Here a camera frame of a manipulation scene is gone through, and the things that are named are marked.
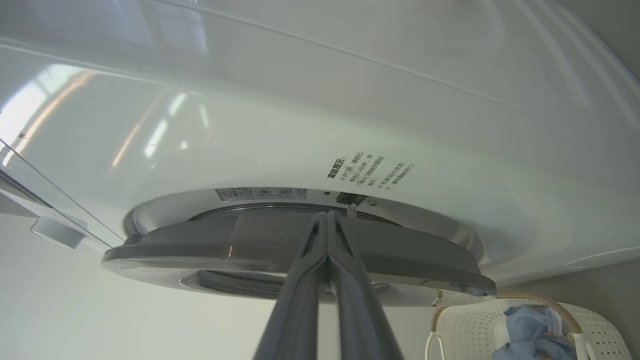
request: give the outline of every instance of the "laundry basket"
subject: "laundry basket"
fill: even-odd
[[[631,360],[622,336],[607,319],[580,306],[559,304],[549,298],[546,300],[564,307],[582,328],[582,334],[573,333],[578,360]],[[493,351],[509,342],[503,312],[511,306],[525,304],[540,302],[497,299],[438,308],[427,340],[425,359],[439,360],[430,356],[431,347],[438,344],[443,360],[490,360]],[[566,317],[570,316],[563,316],[563,320],[569,322]]]

